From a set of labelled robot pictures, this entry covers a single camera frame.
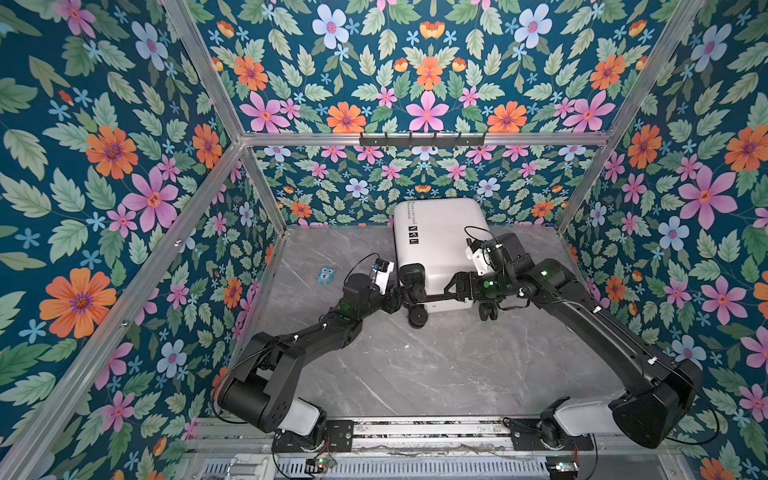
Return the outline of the white hard-shell suitcase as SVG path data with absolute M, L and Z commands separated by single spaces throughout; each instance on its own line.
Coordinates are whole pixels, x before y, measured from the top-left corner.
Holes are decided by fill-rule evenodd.
M 452 277 L 475 271 L 466 256 L 469 235 L 481 240 L 495 236 L 480 206 L 469 198 L 410 200 L 399 203 L 393 223 L 397 276 L 408 323 L 426 325 L 432 313 L 465 310 L 479 305 L 483 321 L 498 318 L 498 303 L 458 301 Z

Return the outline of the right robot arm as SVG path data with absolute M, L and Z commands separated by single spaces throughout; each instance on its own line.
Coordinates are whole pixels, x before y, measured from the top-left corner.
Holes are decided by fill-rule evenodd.
M 648 449 L 668 439 L 699 393 L 699 366 L 687 358 L 675 361 L 633 333 L 564 264 L 535 262 L 515 234 L 485 240 L 469 235 L 466 243 L 475 269 L 456 273 L 446 294 L 478 303 L 483 320 L 497 318 L 508 297 L 525 300 L 577 335 L 623 385 L 614 396 L 562 397 L 550 404 L 533 428 L 547 448 L 591 434 L 622 434 Z

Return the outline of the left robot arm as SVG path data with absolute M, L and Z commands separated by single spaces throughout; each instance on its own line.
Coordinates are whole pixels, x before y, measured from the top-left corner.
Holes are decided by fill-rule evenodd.
M 303 368 L 349 346 L 364 320 L 401 307 L 392 261 L 380 257 L 371 271 L 349 274 L 342 297 L 318 321 L 283 335 L 255 334 L 213 394 L 214 404 L 259 430 L 317 438 L 325 431 L 325 411 L 296 396 Z

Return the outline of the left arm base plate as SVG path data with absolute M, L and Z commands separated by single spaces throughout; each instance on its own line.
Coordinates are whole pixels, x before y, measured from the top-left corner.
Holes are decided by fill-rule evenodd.
M 275 453 L 346 453 L 352 450 L 355 422 L 352 420 L 323 420 L 307 435 L 278 430 L 272 450 Z

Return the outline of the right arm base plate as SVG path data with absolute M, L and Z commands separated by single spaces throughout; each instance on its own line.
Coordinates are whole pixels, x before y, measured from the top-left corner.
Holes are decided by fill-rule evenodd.
M 589 435 L 570 436 L 554 421 L 534 417 L 504 417 L 517 451 L 593 451 L 595 444 Z

